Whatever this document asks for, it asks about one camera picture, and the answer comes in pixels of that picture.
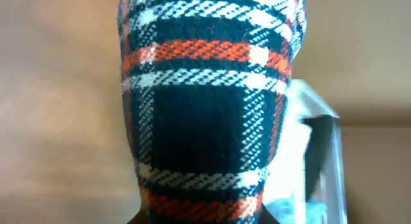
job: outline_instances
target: transparent plastic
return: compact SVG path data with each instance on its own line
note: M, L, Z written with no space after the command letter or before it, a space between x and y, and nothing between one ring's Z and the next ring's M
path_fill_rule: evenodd
M292 80L277 155L269 165L263 203L282 224L346 224L344 174L338 115L304 81ZM304 118L335 118L327 152L313 196L305 195L304 154L311 128Z

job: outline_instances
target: plaid cylinder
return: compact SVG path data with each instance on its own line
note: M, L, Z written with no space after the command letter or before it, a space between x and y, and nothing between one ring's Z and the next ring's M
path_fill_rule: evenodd
M257 223L304 0L120 0L118 25L151 223Z

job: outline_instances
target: tartan pattern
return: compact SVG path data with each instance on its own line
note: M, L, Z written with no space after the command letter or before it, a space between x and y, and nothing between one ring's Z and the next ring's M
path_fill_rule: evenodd
M241 189L259 185L267 177L267 168L241 173L179 173L169 170L152 169L151 165L139 163L139 175L153 183L183 189L225 190Z
M250 62L251 64L266 65L276 71L289 75L288 59L279 53L269 51L250 44L222 42L214 40L174 40L164 44L152 44L142 47L131 55L124 57L124 68L129 70L135 65L152 64L161 60L173 60L178 58L190 59L216 59L238 62Z
M120 0L128 141L151 223L257 223L304 0Z

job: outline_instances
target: blurred background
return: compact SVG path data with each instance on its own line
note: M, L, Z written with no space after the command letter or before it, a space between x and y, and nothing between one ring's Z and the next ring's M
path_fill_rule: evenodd
M411 223L409 0L307 0L293 77L342 118L350 223ZM118 0L0 0L0 223L126 223L138 210Z

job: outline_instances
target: knit texture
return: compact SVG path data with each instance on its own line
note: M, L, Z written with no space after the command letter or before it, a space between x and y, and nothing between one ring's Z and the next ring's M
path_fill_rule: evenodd
M257 223L304 0L120 0L118 29L150 223Z

